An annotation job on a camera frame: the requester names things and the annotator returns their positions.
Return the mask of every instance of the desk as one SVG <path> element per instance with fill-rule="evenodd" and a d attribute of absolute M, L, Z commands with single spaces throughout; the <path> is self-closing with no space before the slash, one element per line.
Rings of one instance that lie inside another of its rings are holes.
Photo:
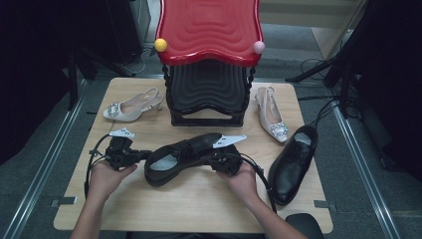
<path fill-rule="evenodd" d="M 288 84 L 253 83 L 251 93 L 258 87 L 273 86 L 277 105 L 290 134 L 304 124 L 294 88 Z M 89 151 L 98 140 L 111 130 L 127 127 L 135 133 L 133 149 L 156 150 L 159 147 L 188 139 L 207 132 L 225 135 L 245 134 L 248 138 L 236 143 L 240 152 L 254 158 L 267 176 L 271 164 L 282 152 L 284 145 L 269 136 L 259 122 L 259 108 L 251 100 L 242 127 L 184 127 L 172 126 L 165 100 L 162 111 L 149 111 L 134 122 L 105 119 L 102 111 L 113 102 L 121 102 L 158 87 L 165 93 L 163 80 L 113 79 L 105 93 L 90 135 L 75 168 L 65 196 L 78 196 L 73 205 L 61 205 L 54 225 L 59 230 L 72 230 L 85 202 L 84 181 Z M 99 147 L 104 152 L 105 140 Z M 257 177 L 258 191 L 268 205 L 270 201 L 264 184 Z M 296 198 L 287 206 L 278 206 L 278 213 L 286 218 L 290 214 L 306 212 L 318 222 L 323 233 L 332 230 L 329 211 L 315 208 L 314 200 L 325 200 L 315 162 L 311 163 Z M 255 217 L 236 199 L 226 183 L 209 166 L 188 168 L 161 187 L 147 184 L 143 174 L 143 161 L 138 169 L 126 178 L 105 205 L 102 230 L 169 231 L 169 232 L 243 232 L 259 233 L 263 229 Z"/>

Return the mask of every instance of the person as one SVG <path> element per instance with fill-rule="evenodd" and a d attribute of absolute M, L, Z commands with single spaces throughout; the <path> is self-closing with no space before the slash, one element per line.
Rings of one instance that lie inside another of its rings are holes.
<path fill-rule="evenodd" d="M 98 162 L 92 170 L 90 190 L 71 239 L 99 238 L 103 209 L 108 197 L 122 180 L 137 168 L 134 164 L 116 171 L 106 161 Z M 307 238 L 275 213 L 258 195 L 256 172 L 242 163 L 236 175 L 216 172 L 229 188 L 252 212 L 263 227 L 267 238 Z"/>

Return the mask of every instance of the person's left hand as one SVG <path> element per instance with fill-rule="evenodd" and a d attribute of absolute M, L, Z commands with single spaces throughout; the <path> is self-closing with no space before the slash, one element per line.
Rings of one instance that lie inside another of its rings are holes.
<path fill-rule="evenodd" d="M 88 198 L 106 201 L 121 181 L 136 169 L 137 165 L 133 164 L 122 170 L 114 170 L 108 162 L 99 161 L 92 168 Z"/>

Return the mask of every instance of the shoe insole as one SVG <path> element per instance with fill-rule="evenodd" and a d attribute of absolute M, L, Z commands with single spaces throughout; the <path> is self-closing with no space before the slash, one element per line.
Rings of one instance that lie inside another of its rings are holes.
<path fill-rule="evenodd" d="M 295 140 L 307 145 L 311 145 L 311 139 L 304 133 L 300 132 L 295 135 Z"/>
<path fill-rule="evenodd" d="M 177 164 L 177 158 L 175 158 L 171 154 L 167 154 L 166 156 L 158 159 L 157 162 L 153 163 L 150 168 L 153 170 L 163 171 L 168 170 L 174 167 Z"/>

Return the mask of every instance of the black leather shoe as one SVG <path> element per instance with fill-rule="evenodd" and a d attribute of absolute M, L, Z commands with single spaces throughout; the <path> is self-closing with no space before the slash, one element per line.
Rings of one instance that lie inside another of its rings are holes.
<path fill-rule="evenodd" d="M 203 165 L 201 156 L 212 152 L 213 144 L 221 136 L 217 132 L 207 133 L 157 149 L 145 162 L 146 181 L 152 186 L 161 186 L 181 170 Z"/>
<path fill-rule="evenodd" d="M 288 140 L 268 174 L 268 182 L 277 204 L 285 206 L 295 198 L 316 148 L 317 130 L 309 125 L 298 128 Z"/>

